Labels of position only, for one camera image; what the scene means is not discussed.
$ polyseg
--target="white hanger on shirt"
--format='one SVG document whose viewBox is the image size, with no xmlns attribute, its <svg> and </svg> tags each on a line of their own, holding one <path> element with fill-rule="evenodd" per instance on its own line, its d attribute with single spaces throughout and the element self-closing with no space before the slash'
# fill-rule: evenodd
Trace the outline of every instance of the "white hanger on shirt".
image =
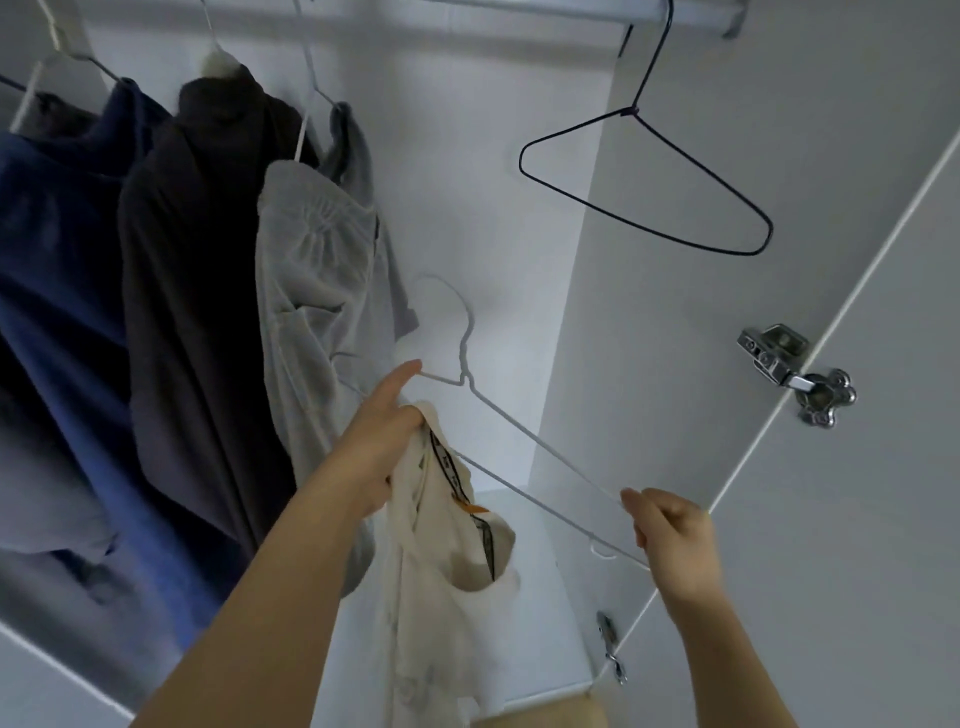
<svg viewBox="0 0 960 728">
<path fill-rule="evenodd" d="M 47 0 L 36 0 L 36 3 L 40 6 L 40 11 L 43 12 L 43 16 L 47 20 L 47 30 L 50 32 L 50 38 L 53 40 L 54 51 L 42 61 L 37 61 L 34 65 L 34 70 L 30 74 L 30 80 L 27 82 L 27 89 L 23 93 L 23 99 L 20 101 L 20 106 L 17 107 L 16 114 L 13 115 L 13 121 L 10 124 L 10 131 L 13 133 L 19 133 L 20 129 L 23 128 L 23 122 L 26 121 L 27 113 L 30 111 L 30 105 L 36 98 L 40 79 L 43 78 L 43 74 L 49 65 L 58 58 L 69 58 L 74 61 L 93 63 L 116 83 L 120 82 L 119 76 L 97 61 L 93 56 L 87 53 L 77 53 L 70 48 L 66 33 L 63 31 L 63 28 L 58 25 L 57 18 L 54 16 L 53 11 L 50 10 L 50 6 L 47 5 Z"/>
<path fill-rule="evenodd" d="M 505 412 L 503 409 L 501 409 L 495 402 L 491 401 L 489 398 L 487 398 L 483 393 L 481 393 L 481 392 L 477 389 L 476 381 L 474 380 L 473 372 L 470 371 L 470 367 L 469 367 L 469 363 L 468 363 L 468 359 L 467 359 L 467 342 L 468 342 L 470 336 L 473 334 L 473 329 L 474 329 L 475 323 L 476 323 L 475 317 L 474 317 L 474 315 L 473 315 L 473 308 L 472 308 L 472 306 L 469 304 L 469 302 L 467 301 L 467 299 L 465 299 L 465 298 L 461 295 L 460 291 L 458 291 L 456 288 L 454 288 L 452 285 L 450 285 L 450 283 L 448 283 L 446 280 L 444 280 L 444 279 L 441 278 L 440 276 L 437 276 L 437 275 L 435 275 L 435 274 L 429 274 L 429 273 L 428 273 L 428 274 L 422 274 L 422 275 L 418 276 L 417 280 L 420 280 L 420 279 L 433 279 L 433 280 L 437 280 L 437 281 L 439 281 L 440 283 L 442 283 L 443 285 L 445 285 L 447 288 L 449 288 L 451 291 L 453 291 L 454 294 L 456 294 L 457 298 L 460 299 L 460 303 L 463 304 L 464 310 L 467 312 L 467 330 L 464 332 L 463 338 L 461 338 L 461 340 L 460 340 L 460 377 L 457 378 L 457 379 L 451 379 L 451 378 L 448 378 L 448 377 L 446 377 L 446 376 L 433 375 L 433 374 L 430 374 L 430 373 L 428 373 L 428 372 L 420 372 L 420 376 L 423 376 L 423 377 L 428 378 L 428 379 L 433 379 L 434 381 L 439 381 L 439 382 L 442 383 L 442 384 L 447 384 L 447 385 L 453 386 L 453 387 L 463 387 L 463 386 L 466 385 L 467 388 L 470 390 L 470 392 L 472 392 L 473 395 L 474 395 L 477 399 L 479 399 L 479 400 L 482 401 L 484 404 L 486 404 L 490 409 L 492 409 L 494 412 L 496 412 L 500 417 L 502 417 L 502 418 L 503 418 L 504 420 L 506 420 L 508 423 L 510 423 L 511 425 L 513 425 L 516 429 L 518 429 L 520 432 L 522 432 L 522 433 L 523 433 L 524 435 L 526 435 L 528 438 L 530 438 L 531 440 L 533 440 L 533 441 L 534 441 L 537 445 L 539 445 L 541 448 L 545 449 L 545 450 L 546 450 L 547 452 L 549 452 L 551 455 L 553 455 L 554 457 L 556 457 L 560 462 L 562 462 L 564 465 L 566 465 L 568 468 L 570 468 L 574 473 L 576 473 L 576 474 L 579 475 L 581 478 L 583 478 L 583 480 L 584 480 L 588 485 L 590 485 L 590 486 L 593 487 L 595 490 L 597 490 L 599 493 L 601 493 L 606 499 L 610 500 L 611 502 L 616 503 L 617 506 L 619 506 L 620 501 L 619 501 L 619 499 L 618 499 L 617 497 L 615 497 L 615 496 L 613 496 L 612 494 L 608 493 L 608 492 L 605 491 L 603 488 L 601 488 L 599 485 L 597 485 L 597 484 L 594 483 L 592 480 L 590 480 L 590 479 L 589 479 L 584 473 L 582 473 L 575 465 L 573 465 L 573 463 L 571 463 L 569 460 L 567 460 L 565 457 L 563 457 L 559 452 L 557 452 L 557 451 L 556 451 L 553 447 L 551 447 L 549 444 L 545 443 L 538 435 L 534 434 L 532 431 L 530 431 L 529 429 L 527 429 L 527 427 L 523 426 L 521 423 L 519 423 L 517 420 L 515 420 L 513 417 L 511 417 L 509 414 L 507 414 L 507 412 Z M 346 357 L 349 357 L 349 358 L 356 358 L 356 359 L 363 359 L 363 358 L 364 358 L 363 356 L 360 356 L 360 355 L 358 355 L 358 354 L 347 353 L 347 352 L 335 352 L 334 354 L 332 354 L 332 355 L 330 356 L 330 360 L 332 361 L 334 358 L 337 358 L 337 357 L 340 357 L 340 356 L 346 356 Z M 364 397 L 364 398 L 365 398 L 365 397 L 367 396 L 367 393 L 358 391 L 358 390 L 357 390 L 353 385 L 351 385 L 350 383 L 345 382 L 345 381 L 343 381 L 343 380 L 340 379 L 340 378 L 338 378 L 338 380 L 339 380 L 342 384 L 344 384 L 344 386 L 346 386 L 348 389 L 350 389 L 351 391 L 353 391 L 353 392 L 355 392 L 356 394 L 360 395 L 361 397 Z M 621 556 L 625 556 L 625 557 L 628 558 L 631 562 L 633 562 L 633 563 L 636 564 L 637 566 L 641 567 L 642 569 L 645 569 L 645 570 L 648 570 L 648 571 L 650 570 L 649 565 L 647 565 L 647 564 L 644 563 L 643 561 L 640 561 L 640 560 L 639 560 L 638 558 L 636 558 L 633 554 L 628 553 L 627 551 L 624 551 L 622 548 L 619 548 L 618 546 L 614 546 L 613 544 L 611 544 L 611 543 L 605 541 L 604 539 L 600 538 L 599 536 L 597 536 L 597 535 L 596 535 L 595 533 L 593 533 L 592 531 L 590 531 L 590 530 L 588 530 L 588 529 L 586 529 L 586 528 L 583 528 L 579 523 L 576 523 L 576 522 L 572 521 L 571 519 L 567 518 L 567 517 L 564 516 L 563 514 L 561 514 L 561 513 L 559 513 L 558 511 L 556 511 L 555 509 L 553 509 L 553 508 L 551 508 L 550 506 L 546 505 L 545 503 L 541 502 L 541 501 L 538 500 L 537 498 L 531 496 L 529 493 L 527 493 L 527 492 L 526 492 L 525 490 L 523 490 L 522 488 L 517 487 L 516 485 L 514 485 L 514 484 L 511 483 L 511 482 L 509 482 L 508 480 L 505 480 L 504 478 L 500 477 L 500 476 L 497 475 L 496 473 L 491 472 L 490 470 L 488 470 L 487 468 L 483 467 L 482 465 L 480 465 L 480 464 L 479 464 L 478 462 L 476 462 L 475 460 L 472 460 L 471 458 L 469 458 L 469 457 L 467 457 L 466 455 L 464 455 L 462 452 L 460 452 L 460 451 L 458 451 L 458 450 L 456 450 L 456 449 L 453 449 L 453 448 L 451 448 L 451 450 L 457 455 L 457 457 L 459 457 L 459 458 L 460 458 L 461 460 L 463 460 L 464 462 L 472 465 L 474 468 L 476 468 L 476 469 L 477 469 L 478 471 L 480 471 L 481 473 L 487 475 L 488 477 L 493 478 L 493 479 L 496 480 L 498 483 L 500 483 L 500 485 L 503 485 L 503 486 L 509 488 L 509 489 L 512 490 L 514 493 L 516 493 L 518 496 L 520 496 L 520 497 L 522 497 L 522 498 L 530 501 L 530 502 L 533 503 L 534 505 L 536 505 L 539 509 L 541 509 L 541 510 L 543 510 L 543 511 L 546 511 L 547 513 L 549 513 L 549 514 L 550 514 L 551 516 L 553 516 L 554 518 L 560 519 L 561 521 L 563 521 L 564 523 L 566 523 L 566 524 L 567 524 L 568 526 L 570 526 L 571 528 L 573 528 L 573 529 L 579 531 L 580 533 L 584 534 L 587 538 L 589 538 L 589 541 L 590 541 L 590 550 L 593 552 L 593 554 L 594 554 L 595 556 L 597 556 L 597 557 L 599 557 L 599 558 L 601 558 L 601 559 L 607 559 L 607 560 L 609 560 L 609 559 L 616 558 L 615 554 L 619 554 L 619 555 L 621 555 Z M 604 548 L 610 549 L 611 551 L 614 552 L 614 554 L 601 553 L 601 552 L 598 551 L 597 548 L 596 548 L 596 545 L 598 545 L 598 544 L 599 544 L 600 546 L 603 546 Z"/>
<path fill-rule="evenodd" d="M 297 137 L 297 151 L 294 154 L 294 161 L 300 161 L 300 154 L 303 152 L 303 141 L 306 138 L 306 126 L 310 120 L 310 109 L 315 94 L 328 102 L 332 107 L 336 102 L 327 96 L 320 88 L 317 82 L 317 70 L 313 66 L 313 54 L 310 52 L 310 41 L 306 36 L 306 21 L 303 19 L 303 7 L 300 6 L 300 0 L 294 0 L 294 8 L 297 10 L 297 25 L 300 26 L 300 44 L 303 46 L 303 60 L 306 61 L 306 72 L 310 79 L 310 90 L 307 94 L 307 100 L 304 102 L 303 121 L 300 123 L 300 135 Z"/>
<path fill-rule="evenodd" d="M 200 75 L 208 79 L 228 79 L 240 70 L 240 61 L 225 51 L 220 41 L 217 40 L 217 32 L 213 30 L 210 8 L 206 6 L 206 0 L 200 0 L 200 4 L 204 6 L 206 27 L 210 31 L 210 50 L 204 58 Z"/>
</svg>

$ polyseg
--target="finger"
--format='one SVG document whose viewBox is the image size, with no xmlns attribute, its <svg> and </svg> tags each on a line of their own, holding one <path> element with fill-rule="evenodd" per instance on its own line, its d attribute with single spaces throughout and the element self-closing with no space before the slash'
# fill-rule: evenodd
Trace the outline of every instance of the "finger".
<svg viewBox="0 0 960 728">
<path fill-rule="evenodd" d="M 389 407 L 396 404 L 396 398 L 400 396 L 400 390 L 406 386 L 420 369 L 423 368 L 423 362 L 419 359 L 400 364 L 396 369 L 383 377 L 383 380 L 376 385 L 369 397 L 369 401 L 382 407 Z"/>
<path fill-rule="evenodd" d="M 676 533 L 656 503 L 643 493 L 638 493 L 633 488 L 625 488 L 620 491 L 620 501 L 627 513 L 634 517 L 634 526 L 640 529 L 645 540 Z"/>
<path fill-rule="evenodd" d="M 703 510 L 692 500 L 660 488 L 644 488 L 643 494 L 652 500 L 668 519 L 681 519 Z"/>
<path fill-rule="evenodd" d="M 414 432 L 423 425 L 423 413 L 413 404 L 404 404 L 396 411 L 395 419 L 401 429 Z"/>
</svg>

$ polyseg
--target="hanger hook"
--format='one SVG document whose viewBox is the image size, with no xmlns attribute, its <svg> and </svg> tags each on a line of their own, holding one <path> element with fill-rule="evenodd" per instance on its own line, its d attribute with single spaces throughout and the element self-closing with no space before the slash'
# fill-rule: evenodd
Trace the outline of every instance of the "hanger hook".
<svg viewBox="0 0 960 728">
<path fill-rule="evenodd" d="M 214 45 L 220 45 L 217 41 L 217 32 L 213 29 L 213 21 L 210 19 L 210 8 L 206 4 L 206 0 L 200 0 L 200 4 L 204 6 L 204 17 L 206 18 L 206 27 L 210 31 L 210 40 L 213 41 Z"/>
</svg>

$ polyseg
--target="blue garment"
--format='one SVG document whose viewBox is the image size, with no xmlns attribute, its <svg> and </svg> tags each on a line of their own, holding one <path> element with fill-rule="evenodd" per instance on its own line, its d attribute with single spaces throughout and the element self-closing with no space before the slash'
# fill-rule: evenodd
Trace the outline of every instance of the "blue garment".
<svg viewBox="0 0 960 728">
<path fill-rule="evenodd" d="M 117 200 L 168 116 L 125 80 L 86 136 L 0 134 L 0 333 L 188 645 L 243 558 L 235 542 L 151 487 L 133 440 Z"/>
</svg>

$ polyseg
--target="fabric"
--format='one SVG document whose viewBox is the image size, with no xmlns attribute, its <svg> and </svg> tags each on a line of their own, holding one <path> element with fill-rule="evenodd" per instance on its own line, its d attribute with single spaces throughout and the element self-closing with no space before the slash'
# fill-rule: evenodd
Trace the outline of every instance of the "fabric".
<svg viewBox="0 0 960 728">
<path fill-rule="evenodd" d="M 58 139 L 82 136 L 97 115 L 78 109 L 53 93 L 40 91 L 30 104 L 20 134 L 29 139 Z"/>
<path fill-rule="evenodd" d="M 120 198 L 140 462 L 248 556 L 296 491 L 263 383 L 253 256 L 264 173 L 299 130 L 246 68 L 198 79 Z"/>
<path fill-rule="evenodd" d="M 492 677 L 510 653 L 519 575 L 516 534 L 474 505 L 469 471 L 449 450 L 430 404 L 394 469 L 387 505 L 393 553 L 385 570 L 388 634 L 394 636 L 392 728 L 468 725 L 463 700 L 484 712 Z"/>
<path fill-rule="evenodd" d="M 0 548 L 99 563 L 115 533 L 57 424 L 0 339 Z"/>
<path fill-rule="evenodd" d="M 260 196 L 263 376 L 298 485 L 346 429 L 357 393 L 390 371 L 396 339 L 417 326 L 374 205 L 370 151 L 349 107 L 334 108 L 330 130 L 333 145 L 319 171 L 277 161 Z M 358 366 L 368 361 L 374 365 Z M 365 523 L 350 554 L 344 595 L 372 558 Z"/>
<path fill-rule="evenodd" d="M 153 489 L 137 461 L 115 222 L 123 180 L 167 116 L 125 80 L 79 139 L 0 134 L 0 334 L 190 643 L 242 563 L 235 545 Z"/>
</svg>

